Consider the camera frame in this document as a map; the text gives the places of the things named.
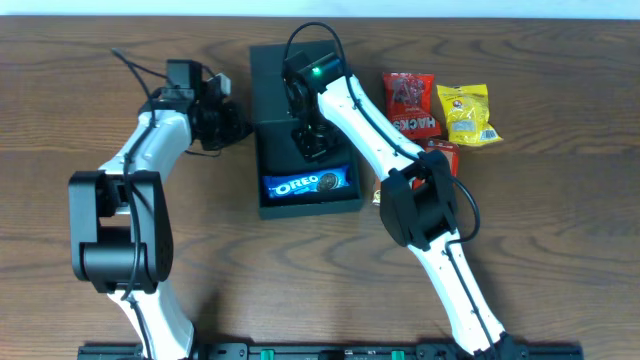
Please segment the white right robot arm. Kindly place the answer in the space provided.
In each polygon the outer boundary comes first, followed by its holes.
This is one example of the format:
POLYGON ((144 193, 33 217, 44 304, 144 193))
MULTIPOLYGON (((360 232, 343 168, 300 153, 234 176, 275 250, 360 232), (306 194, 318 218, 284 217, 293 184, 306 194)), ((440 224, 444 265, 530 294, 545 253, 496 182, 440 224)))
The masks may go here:
POLYGON ((318 161, 346 137, 381 183, 380 216, 392 239, 427 273, 449 318, 456 344, 476 359, 501 358, 506 330, 492 313, 466 261, 455 193, 470 191, 438 151, 425 152, 372 104, 345 60, 330 53, 311 61, 303 52, 282 62, 292 137, 302 156, 318 161))

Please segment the yellow candy bag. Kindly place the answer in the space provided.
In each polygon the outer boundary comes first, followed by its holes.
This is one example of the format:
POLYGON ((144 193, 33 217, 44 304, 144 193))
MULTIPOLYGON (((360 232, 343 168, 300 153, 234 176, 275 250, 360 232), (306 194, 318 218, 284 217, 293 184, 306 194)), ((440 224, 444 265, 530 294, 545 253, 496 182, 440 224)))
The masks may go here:
POLYGON ((437 85, 436 89, 450 142, 480 147, 502 141, 502 137, 489 122, 489 94, 486 84, 437 85))

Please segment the blue Oreo cookie pack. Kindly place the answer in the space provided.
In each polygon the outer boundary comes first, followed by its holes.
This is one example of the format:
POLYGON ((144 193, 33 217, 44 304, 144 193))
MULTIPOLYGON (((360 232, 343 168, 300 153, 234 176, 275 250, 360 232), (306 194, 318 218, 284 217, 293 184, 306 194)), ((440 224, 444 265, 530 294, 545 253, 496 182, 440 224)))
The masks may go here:
POLYGON ((287 176, 263 176, 262 182, 270 199, 326 193, 351 185, 349 165, 287 176))

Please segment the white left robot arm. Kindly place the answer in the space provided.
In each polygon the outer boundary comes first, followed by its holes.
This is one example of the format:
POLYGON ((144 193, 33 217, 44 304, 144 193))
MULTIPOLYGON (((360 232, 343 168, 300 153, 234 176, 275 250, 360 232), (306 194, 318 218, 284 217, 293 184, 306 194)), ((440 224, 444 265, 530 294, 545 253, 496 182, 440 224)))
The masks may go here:
POLYGON ((75 276, 125 313, 140 341, 86 344, 80 359, 220 359, 226 346, 199 340, 169 281, 174 243, 164 183, 194 142, 219 150, 247 123, 225 94, 158 89, 123 147, 68 183, 75 276))

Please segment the red snack box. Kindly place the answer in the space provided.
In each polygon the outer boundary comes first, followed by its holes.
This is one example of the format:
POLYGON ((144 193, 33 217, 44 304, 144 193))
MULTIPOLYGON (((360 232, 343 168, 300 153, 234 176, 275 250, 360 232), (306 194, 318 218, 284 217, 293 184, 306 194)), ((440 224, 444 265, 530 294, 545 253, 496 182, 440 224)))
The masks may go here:
MULTIPOLYGON (((424 150, 424 152, 427 154, 435 151, 442 153, 442 155, 447 159, 447 162, 448 162, 449 175, 450 175, 449 177, 457 178, 458 167, 459 167, 459 154, 460 154, 460 149, 458 145, 445 140, 439 140, 439 139, 433 139, 433 138, 413 140, 413 142, 419 145, 422 148, 422 150, 424 150)), ((434 165, 436 164, 435 160, 429 160, 429 161, 431 161, 431 163, 433 164, 426 166, 426 168, 435 169, 436 167, 436 165, 434 165)), ((424 176, 422 177, 417 176, 412 182, 412 189, 417 190, 420 186, 422 186, 425 183, 426 183, 426 178, 424 176)))

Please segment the black gift box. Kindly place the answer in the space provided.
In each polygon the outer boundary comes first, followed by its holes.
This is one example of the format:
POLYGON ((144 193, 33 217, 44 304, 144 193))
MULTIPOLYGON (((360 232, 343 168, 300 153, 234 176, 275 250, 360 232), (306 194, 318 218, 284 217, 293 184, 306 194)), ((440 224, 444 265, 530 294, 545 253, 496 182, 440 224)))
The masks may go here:
POLYGON ((284 46, 256 45, 249 50, 252 77, 252 122, 258 174, 258 212, 262 219, 291 218, 355 212, 363 205, 358 151, 345 136, 319 161, 307 161, 294 142, 293 132, 302 122, 289 115, 281 78, 284 46), (350 184, 326 193, 271 198, 267 176, 307 175, 315 171, 348 167, 350 184))

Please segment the red Hacks candy bag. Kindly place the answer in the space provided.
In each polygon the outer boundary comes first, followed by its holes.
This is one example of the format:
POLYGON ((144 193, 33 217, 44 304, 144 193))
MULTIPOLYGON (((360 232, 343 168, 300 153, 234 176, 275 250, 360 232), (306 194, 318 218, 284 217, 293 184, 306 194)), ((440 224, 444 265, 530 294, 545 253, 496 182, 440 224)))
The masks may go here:
POLYGON ((410 140, 438 137, 442 134, 441 124, 431 112, 434 80, 433 74, 383 74, 386 117, 410 140))

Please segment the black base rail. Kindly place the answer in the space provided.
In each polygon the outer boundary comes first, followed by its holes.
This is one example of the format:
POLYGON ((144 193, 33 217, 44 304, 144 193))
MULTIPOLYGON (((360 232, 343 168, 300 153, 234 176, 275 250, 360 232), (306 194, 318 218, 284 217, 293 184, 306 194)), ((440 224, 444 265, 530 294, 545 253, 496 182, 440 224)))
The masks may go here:
MULTIPOLYGON (((210 344, 192 354, 208 360, 450 360, 470 356, 454 344, 425 343, 416 346, 258 346, 244 343, 210 344)), ((579 346, 531 346, 505 344, 499 359, 582 360, 579 346)))

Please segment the brown Pocky box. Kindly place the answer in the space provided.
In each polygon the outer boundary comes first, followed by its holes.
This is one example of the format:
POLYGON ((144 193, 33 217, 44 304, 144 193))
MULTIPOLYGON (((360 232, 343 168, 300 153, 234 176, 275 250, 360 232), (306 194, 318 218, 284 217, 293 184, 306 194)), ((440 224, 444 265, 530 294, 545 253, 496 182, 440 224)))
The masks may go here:
POLYGON ((372 191, 371 204, 375 206, 379 206, 380 203, 381 203, 381 181, 378 178, 375 178, 373 191, 372 191))

